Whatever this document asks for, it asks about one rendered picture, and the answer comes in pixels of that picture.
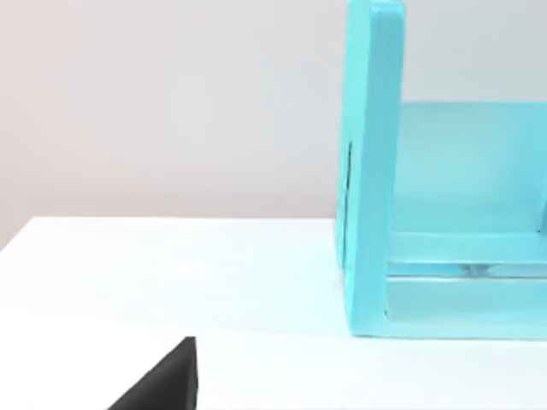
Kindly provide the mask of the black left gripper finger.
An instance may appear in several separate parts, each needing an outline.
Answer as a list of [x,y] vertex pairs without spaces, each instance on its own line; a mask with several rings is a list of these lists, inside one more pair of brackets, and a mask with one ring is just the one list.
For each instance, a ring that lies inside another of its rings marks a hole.
[[185,337],[107,410],[197,410],[197,340]]

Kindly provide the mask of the light blue rack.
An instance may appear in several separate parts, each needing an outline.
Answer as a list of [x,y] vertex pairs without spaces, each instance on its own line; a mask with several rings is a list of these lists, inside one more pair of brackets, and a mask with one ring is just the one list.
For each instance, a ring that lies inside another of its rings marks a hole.
[[401,0],[346,0],[345,24],[350,333],[547,340],[547,101],[404,102]]

